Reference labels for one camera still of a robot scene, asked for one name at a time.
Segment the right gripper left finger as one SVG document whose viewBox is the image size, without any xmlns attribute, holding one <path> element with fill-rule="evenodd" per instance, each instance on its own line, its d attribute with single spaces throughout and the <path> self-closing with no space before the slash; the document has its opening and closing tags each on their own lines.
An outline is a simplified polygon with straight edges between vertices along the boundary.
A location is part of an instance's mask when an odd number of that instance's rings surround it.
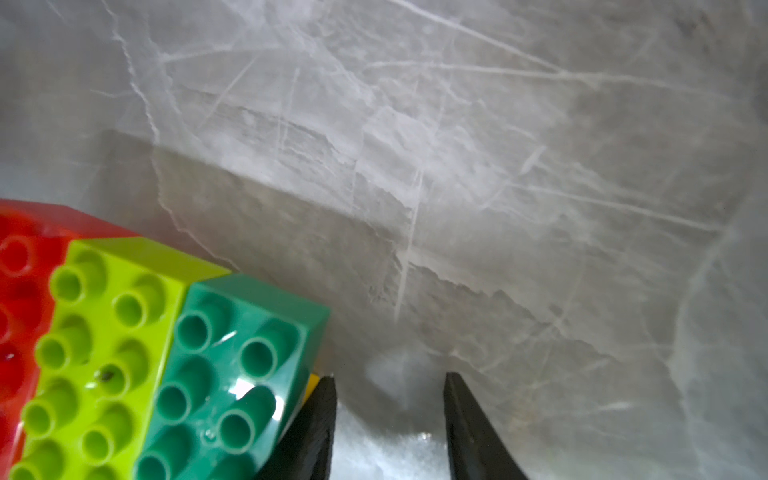
<svg viewBox="0 0 768 480">
<path fill-rule="evenodd" d="M 255 479 L 327 480 L 337 413 L 333 377 L 322 377 Z"/>
</svg>

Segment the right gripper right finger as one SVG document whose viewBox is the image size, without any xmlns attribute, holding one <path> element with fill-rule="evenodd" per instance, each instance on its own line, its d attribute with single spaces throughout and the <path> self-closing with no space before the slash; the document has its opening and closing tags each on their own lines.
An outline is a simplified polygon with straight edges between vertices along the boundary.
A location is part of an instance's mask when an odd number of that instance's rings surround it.
<svg viewBox="0 0 768 480">
<path fill-rule="evenodd" d="M 528 480 L 459 373 L 446 374 L 443 402 L 453 480 Z"/>
</svg>

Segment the yellow lego brick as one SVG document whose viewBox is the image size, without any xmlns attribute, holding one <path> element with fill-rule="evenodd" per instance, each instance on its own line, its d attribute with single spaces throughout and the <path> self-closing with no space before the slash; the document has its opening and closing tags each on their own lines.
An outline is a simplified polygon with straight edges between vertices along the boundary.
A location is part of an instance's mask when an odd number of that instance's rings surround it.
<svg viewBox="0 0 768 480">
<path fill-rule="evenodd" d="M 320 379 L 321 377 L 317 374 L 312 373 L 310 375 L 304 394 L 304 402 L 306 402 L 311 397 L 312 393 L 319 384 Z"/>
</svg>

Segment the dark green lego brick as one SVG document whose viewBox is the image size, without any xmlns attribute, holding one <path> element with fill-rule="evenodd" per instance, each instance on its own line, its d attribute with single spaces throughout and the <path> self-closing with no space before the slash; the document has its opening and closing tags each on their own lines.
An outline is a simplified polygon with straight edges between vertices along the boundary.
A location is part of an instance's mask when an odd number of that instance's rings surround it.
<svg viewBox="0 0 768 480">
<path fill-rule="evenodd" d="M 330 313 L 244 274 L 192 285 L 134 478 L 254 478 L 304 400 Z"/>
</svg>

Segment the lime green lego brick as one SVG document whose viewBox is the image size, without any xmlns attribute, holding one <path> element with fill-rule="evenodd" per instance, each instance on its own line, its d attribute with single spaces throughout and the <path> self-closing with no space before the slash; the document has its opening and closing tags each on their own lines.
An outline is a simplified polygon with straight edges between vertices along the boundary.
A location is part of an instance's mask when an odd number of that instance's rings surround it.
<svg viewBox="0 0 768 480">
<path fill-rule="evenodd" d="M 143 237 L 75 240 L 51 274 L 13 479 L 128 479 L 189 288 L 224 267 Z"/>
</svg>

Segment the red lego brick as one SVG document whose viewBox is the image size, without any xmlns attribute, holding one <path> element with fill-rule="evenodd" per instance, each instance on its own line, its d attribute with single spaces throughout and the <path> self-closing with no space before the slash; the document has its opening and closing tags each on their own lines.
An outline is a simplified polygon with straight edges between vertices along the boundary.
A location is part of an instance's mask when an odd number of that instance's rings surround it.
<svg viewBox="0 0 768 480">
<path fill-rule="evenodd" d="M 39 369 L 34 345 L 48 332 L 55 303 L 49 277 L 77 239 L 135 237 L 71 207 L 1 201 L 1 477 L 21 456 L 21 410 L 34 396 Z"/>
</svg>

